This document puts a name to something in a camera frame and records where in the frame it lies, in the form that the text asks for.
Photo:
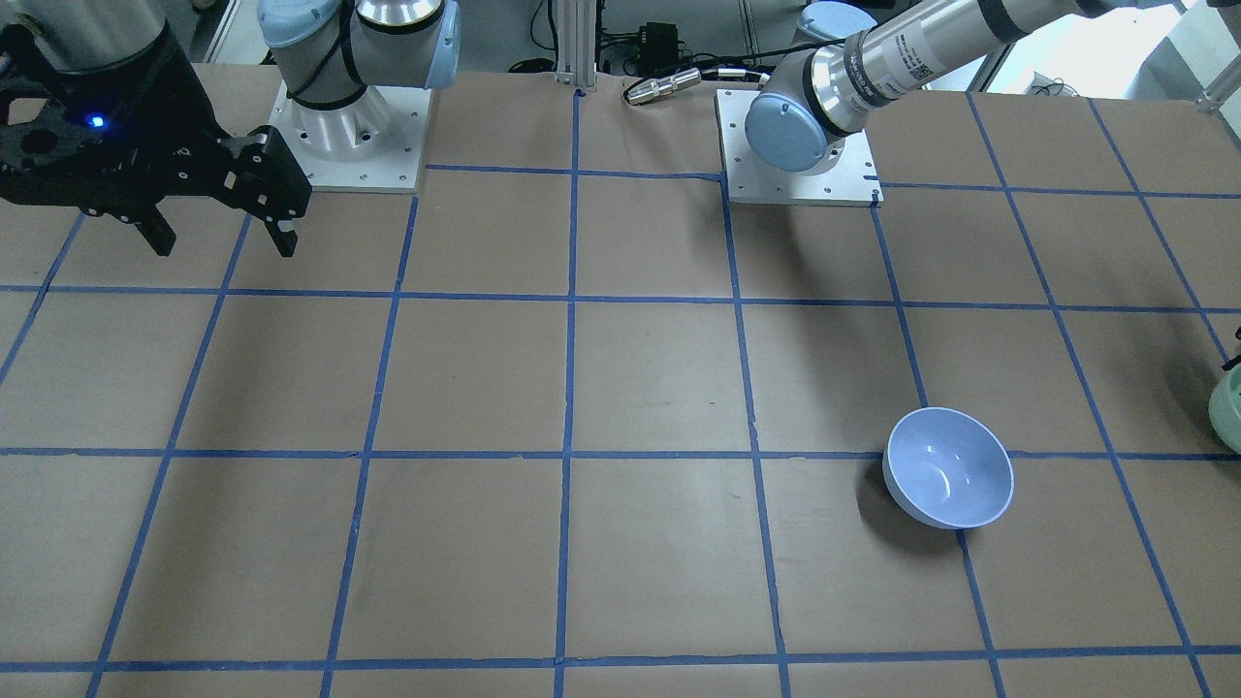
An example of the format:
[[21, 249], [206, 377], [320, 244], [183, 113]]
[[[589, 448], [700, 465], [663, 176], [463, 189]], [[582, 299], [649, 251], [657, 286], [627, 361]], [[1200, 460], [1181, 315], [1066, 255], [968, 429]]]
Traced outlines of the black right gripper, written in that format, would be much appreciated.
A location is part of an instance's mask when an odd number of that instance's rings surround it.
[[207, 196], [297, 253], [313, 188], [273, 125], [231, 137], [166, 19], [5, 19], [2, 197], [110, 216], [169, 257], [159, 204]]

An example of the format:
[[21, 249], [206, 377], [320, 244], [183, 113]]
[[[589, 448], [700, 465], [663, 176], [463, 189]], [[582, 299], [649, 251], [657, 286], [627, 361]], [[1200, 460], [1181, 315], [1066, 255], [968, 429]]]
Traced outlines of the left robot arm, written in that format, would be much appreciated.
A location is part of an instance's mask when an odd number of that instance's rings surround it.
[[824, 46], [793, 48], [750, 102], [745, 137], [781, 171], [814, 171], [872, 111], [1067, 15], [1101, 17], [1154, 1], [922, 1]]

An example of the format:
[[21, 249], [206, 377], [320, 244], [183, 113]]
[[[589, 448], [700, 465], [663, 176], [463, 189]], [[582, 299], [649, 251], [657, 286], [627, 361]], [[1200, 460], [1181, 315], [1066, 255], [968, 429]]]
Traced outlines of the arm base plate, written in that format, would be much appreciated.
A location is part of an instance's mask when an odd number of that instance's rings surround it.
[[867, 133], [822, 143], [822, 155], [805, 171], [786, 171], [763, 160], [748, 138], [750, 106], [762, 101], [757, 125], [772, 133], [782, 119], [794, 127], [797, 145], [812, 145], [810, 120], [792, 103], [758, 91], [719, 89], [719, 150], [725, 163], [728, 202], [753, 205], [877, 206], [885, 194]]
[[276, 91], [279, 129], [315, 193], [416, 194], [426, 159], [429, 89], [369, 84], [350, 106], [311, 111]]

